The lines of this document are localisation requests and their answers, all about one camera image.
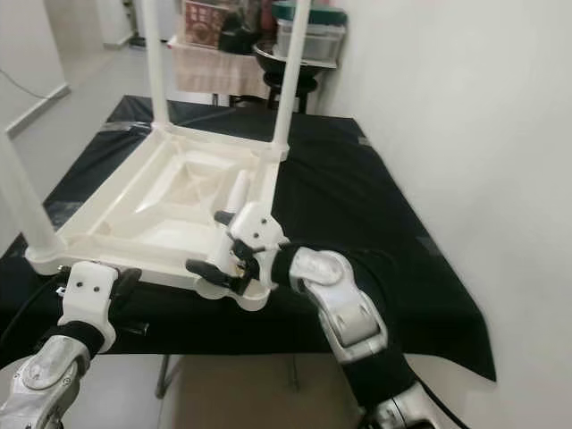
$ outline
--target stool leg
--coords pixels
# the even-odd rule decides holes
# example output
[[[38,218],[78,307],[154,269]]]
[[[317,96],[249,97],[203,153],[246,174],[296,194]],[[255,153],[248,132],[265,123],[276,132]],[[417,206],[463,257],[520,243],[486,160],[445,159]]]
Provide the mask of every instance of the stool leg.
[[[307,94],[302,94],[299,97],[298,101],[298,112],[300,114],[306,114],[306,106],[307,106]]]
[[[159,377],[157,379],[157,386],[155,387],[155,396],[157,399],[161,400],[167,391],[167,382],[165,380],[167,376],[167,369],[169,368],[169,359],[171,355],[163,355],[163,360],[161,361],[161,369],[159,370]]]

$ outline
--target white plastic frame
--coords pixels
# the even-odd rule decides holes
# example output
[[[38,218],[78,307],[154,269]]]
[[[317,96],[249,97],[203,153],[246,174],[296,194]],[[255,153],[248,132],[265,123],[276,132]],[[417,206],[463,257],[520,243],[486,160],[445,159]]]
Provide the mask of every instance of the white plastic frame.
[[[230,271],[230,241],[213,213],[258,201],[270,212],[288,135],[310,0],[298,0],[271,143],[192,130],[169,121],[164,95],[156,0],[143,0],[153,130],[68,222],[54,232],[7,136],[0,133],[0,190],[29,247],[26,258],[41,274],[82,260],[120,269],[140,268],[142,280],[197,289],[187,258],[205,259]],[[263,307],[268,293],[238,297],[213,285],[201,295],[231,295],[248,310]]]

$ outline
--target black cable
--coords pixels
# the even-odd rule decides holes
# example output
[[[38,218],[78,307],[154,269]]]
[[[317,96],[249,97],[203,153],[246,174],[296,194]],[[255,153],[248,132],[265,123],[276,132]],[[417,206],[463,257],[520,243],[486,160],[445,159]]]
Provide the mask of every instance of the black cable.
[[[57,274],[54,277],[52,277],[50,280],[48,280],[47,282],[42,284],[39,288],[37,288],[32,294],[32,296],[29,297],[28,300],[21,305],[20,309],[16,312],[16,314],[14,315],[8,326],[6,326],[6,329],[4,329],[4,332],[2,332],[2,336],[0,336],[0,349],[4,348],[6,339],[10,336],[14,327],[20,321],[23,314],[26,313],[26,311],[28,311],[28,308],[36,301],[36,299],[38,299],[42,295],[42,293],[44,293],[47,289],[49,289],[50,286],[54,286],[54,284],[57,284],[57,282],[61,280],[61,277],[62,276],[60,274]]]
[[[0,69],[0,74],[3,74],[4,77],[7,78],[8,81],[10,83],[12,83],[16,88],[19,88],[20,90],[24,91],[26,94],[29,94],[35,98],[39,98],[40,100],[59,100],[59,99],[67,96],[67,94],[63,94],[61,96],[52,96],[52,97],[40,96],[40,95],[36,94],[35,92],[30,91],[29,89],[27,89],[26,87],[24,87],[20,83],[18,83],[18,81],[15,80],[12,76],[10,76],[7,71]]]
[[[455,425],[457,425],[461,429],[470,429],[467,425],[465,425],[465,423],[460,418],[455,416],[455,414],[439,399],[439,397],[435,394],[435,392],[432,391],[429,388],[429,386],[427,386],[427,384],[425,384],[425,382],[419,378],[417,374],[416,378],[417,381],[423,386],[423,389],[425,390],[429,398],[433,400],[433,402],[437,405],[437,407],[439,407],[441,411],[445,413],[445,415],[448,418],[450,418]]]
[[[403,413],[401,413],[400,407],[397,405],[397,402],[395,402],[394,398],[391,398],[391,401],[393,402],[393,405],[397,409],[397,412],[400,413],[401,420],[403,420],[403,423],[405,423],[405,417],[403,416]]]

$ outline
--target black cloth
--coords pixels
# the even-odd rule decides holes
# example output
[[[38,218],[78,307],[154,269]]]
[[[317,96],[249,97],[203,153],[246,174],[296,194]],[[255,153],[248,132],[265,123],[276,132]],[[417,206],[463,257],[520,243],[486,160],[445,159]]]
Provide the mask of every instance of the black cloth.
[[[174,123],[269,141],[275,112],[169,103]],[[150,131],[150,100],[126,96],[46,200],[59,226],[121,164]],[[439,253],[352,119],[294,114],[290,154],[280,166],[273,216],[291,240],[378,248],[386,258],[365,255],[369,271],[384,278],[394,296],[398,336],[406,352],[448,358],[495,379],[483,316]],[[18,238],[0,260],[0,326],[6,327],[45,279],[22,257]],[[52,293],[33,305],[2,350],[0,366],[31,352],[57,321],[61,300]],[[147,336],[122,330],[113,353],[246,354],[326,352],[315,309],[286,287],[266,307],[249,313],[231,299],[207,300],[187,290],[141,283],[122,312],[125,323],[149,323]]]

